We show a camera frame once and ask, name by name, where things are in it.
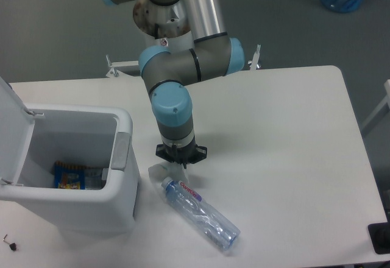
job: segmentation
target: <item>bottle cap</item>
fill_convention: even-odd
[[[166,189],[166,187],[168,187],[168,185],[173,182],[173,180],[170,178],[170,177],[166,177],[163,182],[161,183],[161,187],[163,187],[164,189]]]

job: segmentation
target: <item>gray floor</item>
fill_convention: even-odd
[[[261,43],[263,68],[336,65],[361,123],[385,96],[390,79],[390,0],[365,0],[338,14],[319,0],[220,0],[231,36],[250,59]],[[0,75],[8,82],[85,79],[111,60],[136,60],[143,38],[133,4],[101,0],[0,0]],[[390,188],[390,117],[365,139],[379,185]]]

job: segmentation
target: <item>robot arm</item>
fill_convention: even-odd
[[[150,1],[174,5],[179,0]],[[185,86],[241,70],[244,53],[239,41],[227,35],[218,0],[184,2],[193,48],[170,53],[167,47],[152,46],[141,54],[139,64],[163,140],[156,155],[186,167],[205,159],[207,148],[196,144],[192,101]]]

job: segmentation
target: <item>snack package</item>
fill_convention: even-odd
[[[58,189],[100,190],[103,169],[57,161],[54,165],[54,186]]]
[[[54,186],[58,189],[85,189],[84,166],[57,161],[54,165]]]

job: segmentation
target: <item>silver metal tube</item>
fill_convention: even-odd
[[[225,32],[218,0],[184,0],[194,40]]]

